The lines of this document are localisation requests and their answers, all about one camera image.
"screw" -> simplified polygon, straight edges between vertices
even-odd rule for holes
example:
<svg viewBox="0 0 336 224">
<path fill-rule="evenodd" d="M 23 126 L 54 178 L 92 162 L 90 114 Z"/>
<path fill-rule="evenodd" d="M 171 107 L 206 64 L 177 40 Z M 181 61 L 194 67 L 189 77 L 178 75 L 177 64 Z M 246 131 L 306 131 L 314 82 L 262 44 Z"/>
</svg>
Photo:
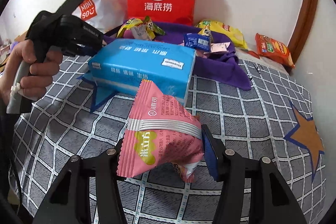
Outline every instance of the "screw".
<svg viewBox="0 0 336 224">
<path fill-rule="evenodd" d="M 73 155 L 73 156 L 71 156 L 70 160 L 72 162 L 76 162 L 77 160 L 79 160 L 79 156 L 78 155 Z"/>
<path fill-rule="evenodd" d="M 225 154 L 228 156 L 233 156 L 235 154 L 235 151 L 232 149 L 227 149 L 225 150 Z"/>
<path fill-rule="evenodd" d="M 271 159 L 270 159 L 269 157 L 263 157 L 261 160 L 262 160 L 264 163 L 266 163 L 266 164 L 270 164 L 270 163 L 271 163 Z"/>
<path fill-rule="evenodd" d="M 107 155 L 114 155 L 117 151 L 114 149 L 114 148 L 110 148 L 106 151 L 106 154 Z"/>
</svg>

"star pattern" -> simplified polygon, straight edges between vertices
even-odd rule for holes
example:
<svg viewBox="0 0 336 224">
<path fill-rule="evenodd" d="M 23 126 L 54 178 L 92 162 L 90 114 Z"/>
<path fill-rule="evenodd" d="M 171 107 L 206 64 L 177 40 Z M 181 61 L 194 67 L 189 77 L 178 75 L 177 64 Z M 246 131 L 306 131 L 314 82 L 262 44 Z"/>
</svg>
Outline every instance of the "star pattern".
<svg viewBox="0 0 336 224">
<path fill-rule="evenodd" d="M 297 125 L 283 138 L 301 148 L 308 150 L 312 170 L 311 181 L 313 181 L 320 161 L 320 155 L 324 154 L 324 147 L 317 132 L 313 117 L 306 119 L 301 113 L 298 112 L 292 102 L 291 106 L 297 121 Z"/>
</svg>

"checkered fabric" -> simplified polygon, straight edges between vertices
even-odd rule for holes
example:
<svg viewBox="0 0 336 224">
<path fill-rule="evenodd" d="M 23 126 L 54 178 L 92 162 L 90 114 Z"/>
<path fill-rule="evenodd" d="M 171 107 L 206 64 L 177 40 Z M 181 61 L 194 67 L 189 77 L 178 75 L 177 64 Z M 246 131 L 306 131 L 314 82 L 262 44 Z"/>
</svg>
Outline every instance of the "checkered fabric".
<svg viewBox="0 0 336 224">
<path fill-rule="evenodd" d="M 23 204 L 33 215 L 70 156 L 99 155 L 113 147 L 125 131 L 134 97 L 118 94 L 90 114 L 92 86 L 77 79 L 86 72 L 87 60 L 64 59 L 45 97 L 15 127 L 12 148 Z M 193 76 L 186 108 L 200 115 L 201 122 L 227 148 L 251 159 L 271 158 L 307 222 L 316 223 L 325 197 L 324 155 L 312 183 L 308 151 L 283 139 L 297 123 L 290 101 L 311 117 L 310 95 L 276 70 L 244 60 L 240 66 L 252 77 L 250 91 Z M 250 183 L 246 179 L 241 223 L 248 221 Z M 184 183 L 172 165 L 165 164 L 118 185 L 128 223 L 134 224 L 211 223 L 222 188 L 210 177 L 204 161 L 196 168 L 193 183 Z M 90 179 L 90 208 L 92 222 L 98 223 L 94 179 Z"/>
</svg>

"orange snack bag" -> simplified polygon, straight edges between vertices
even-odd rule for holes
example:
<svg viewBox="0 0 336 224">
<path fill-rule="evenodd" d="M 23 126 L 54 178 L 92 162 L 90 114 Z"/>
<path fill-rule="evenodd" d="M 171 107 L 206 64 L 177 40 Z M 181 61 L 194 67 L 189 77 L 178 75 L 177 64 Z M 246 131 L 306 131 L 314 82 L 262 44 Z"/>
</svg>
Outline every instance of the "orange snack bag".
<svg viewBox="0 0 336 224">
<path fill-rule="evenodd" d="M 285 44 L 259 33 L 255 35 L 255 41 L 257 43 L 258 55 L 268 57 L 275 62 L 295 68 L 291 53 Z"/>
</svg>

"pink triangular snack package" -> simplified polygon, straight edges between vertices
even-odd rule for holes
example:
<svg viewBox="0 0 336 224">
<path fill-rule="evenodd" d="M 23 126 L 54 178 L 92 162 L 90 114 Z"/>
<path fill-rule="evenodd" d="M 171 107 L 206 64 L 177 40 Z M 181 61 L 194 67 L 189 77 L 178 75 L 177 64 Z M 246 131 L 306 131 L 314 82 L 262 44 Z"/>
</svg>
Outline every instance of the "pink triangular snack package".
<svg viewBox="0 0 336 224">
<path fill-rule="evenodd" d="M 130 178 L 171 162 L 184 182 L 192 182 L 203 155 L 200 122 L 154 82 L 142 80 L 125 130 L 117 174 Z"/>
</svg>

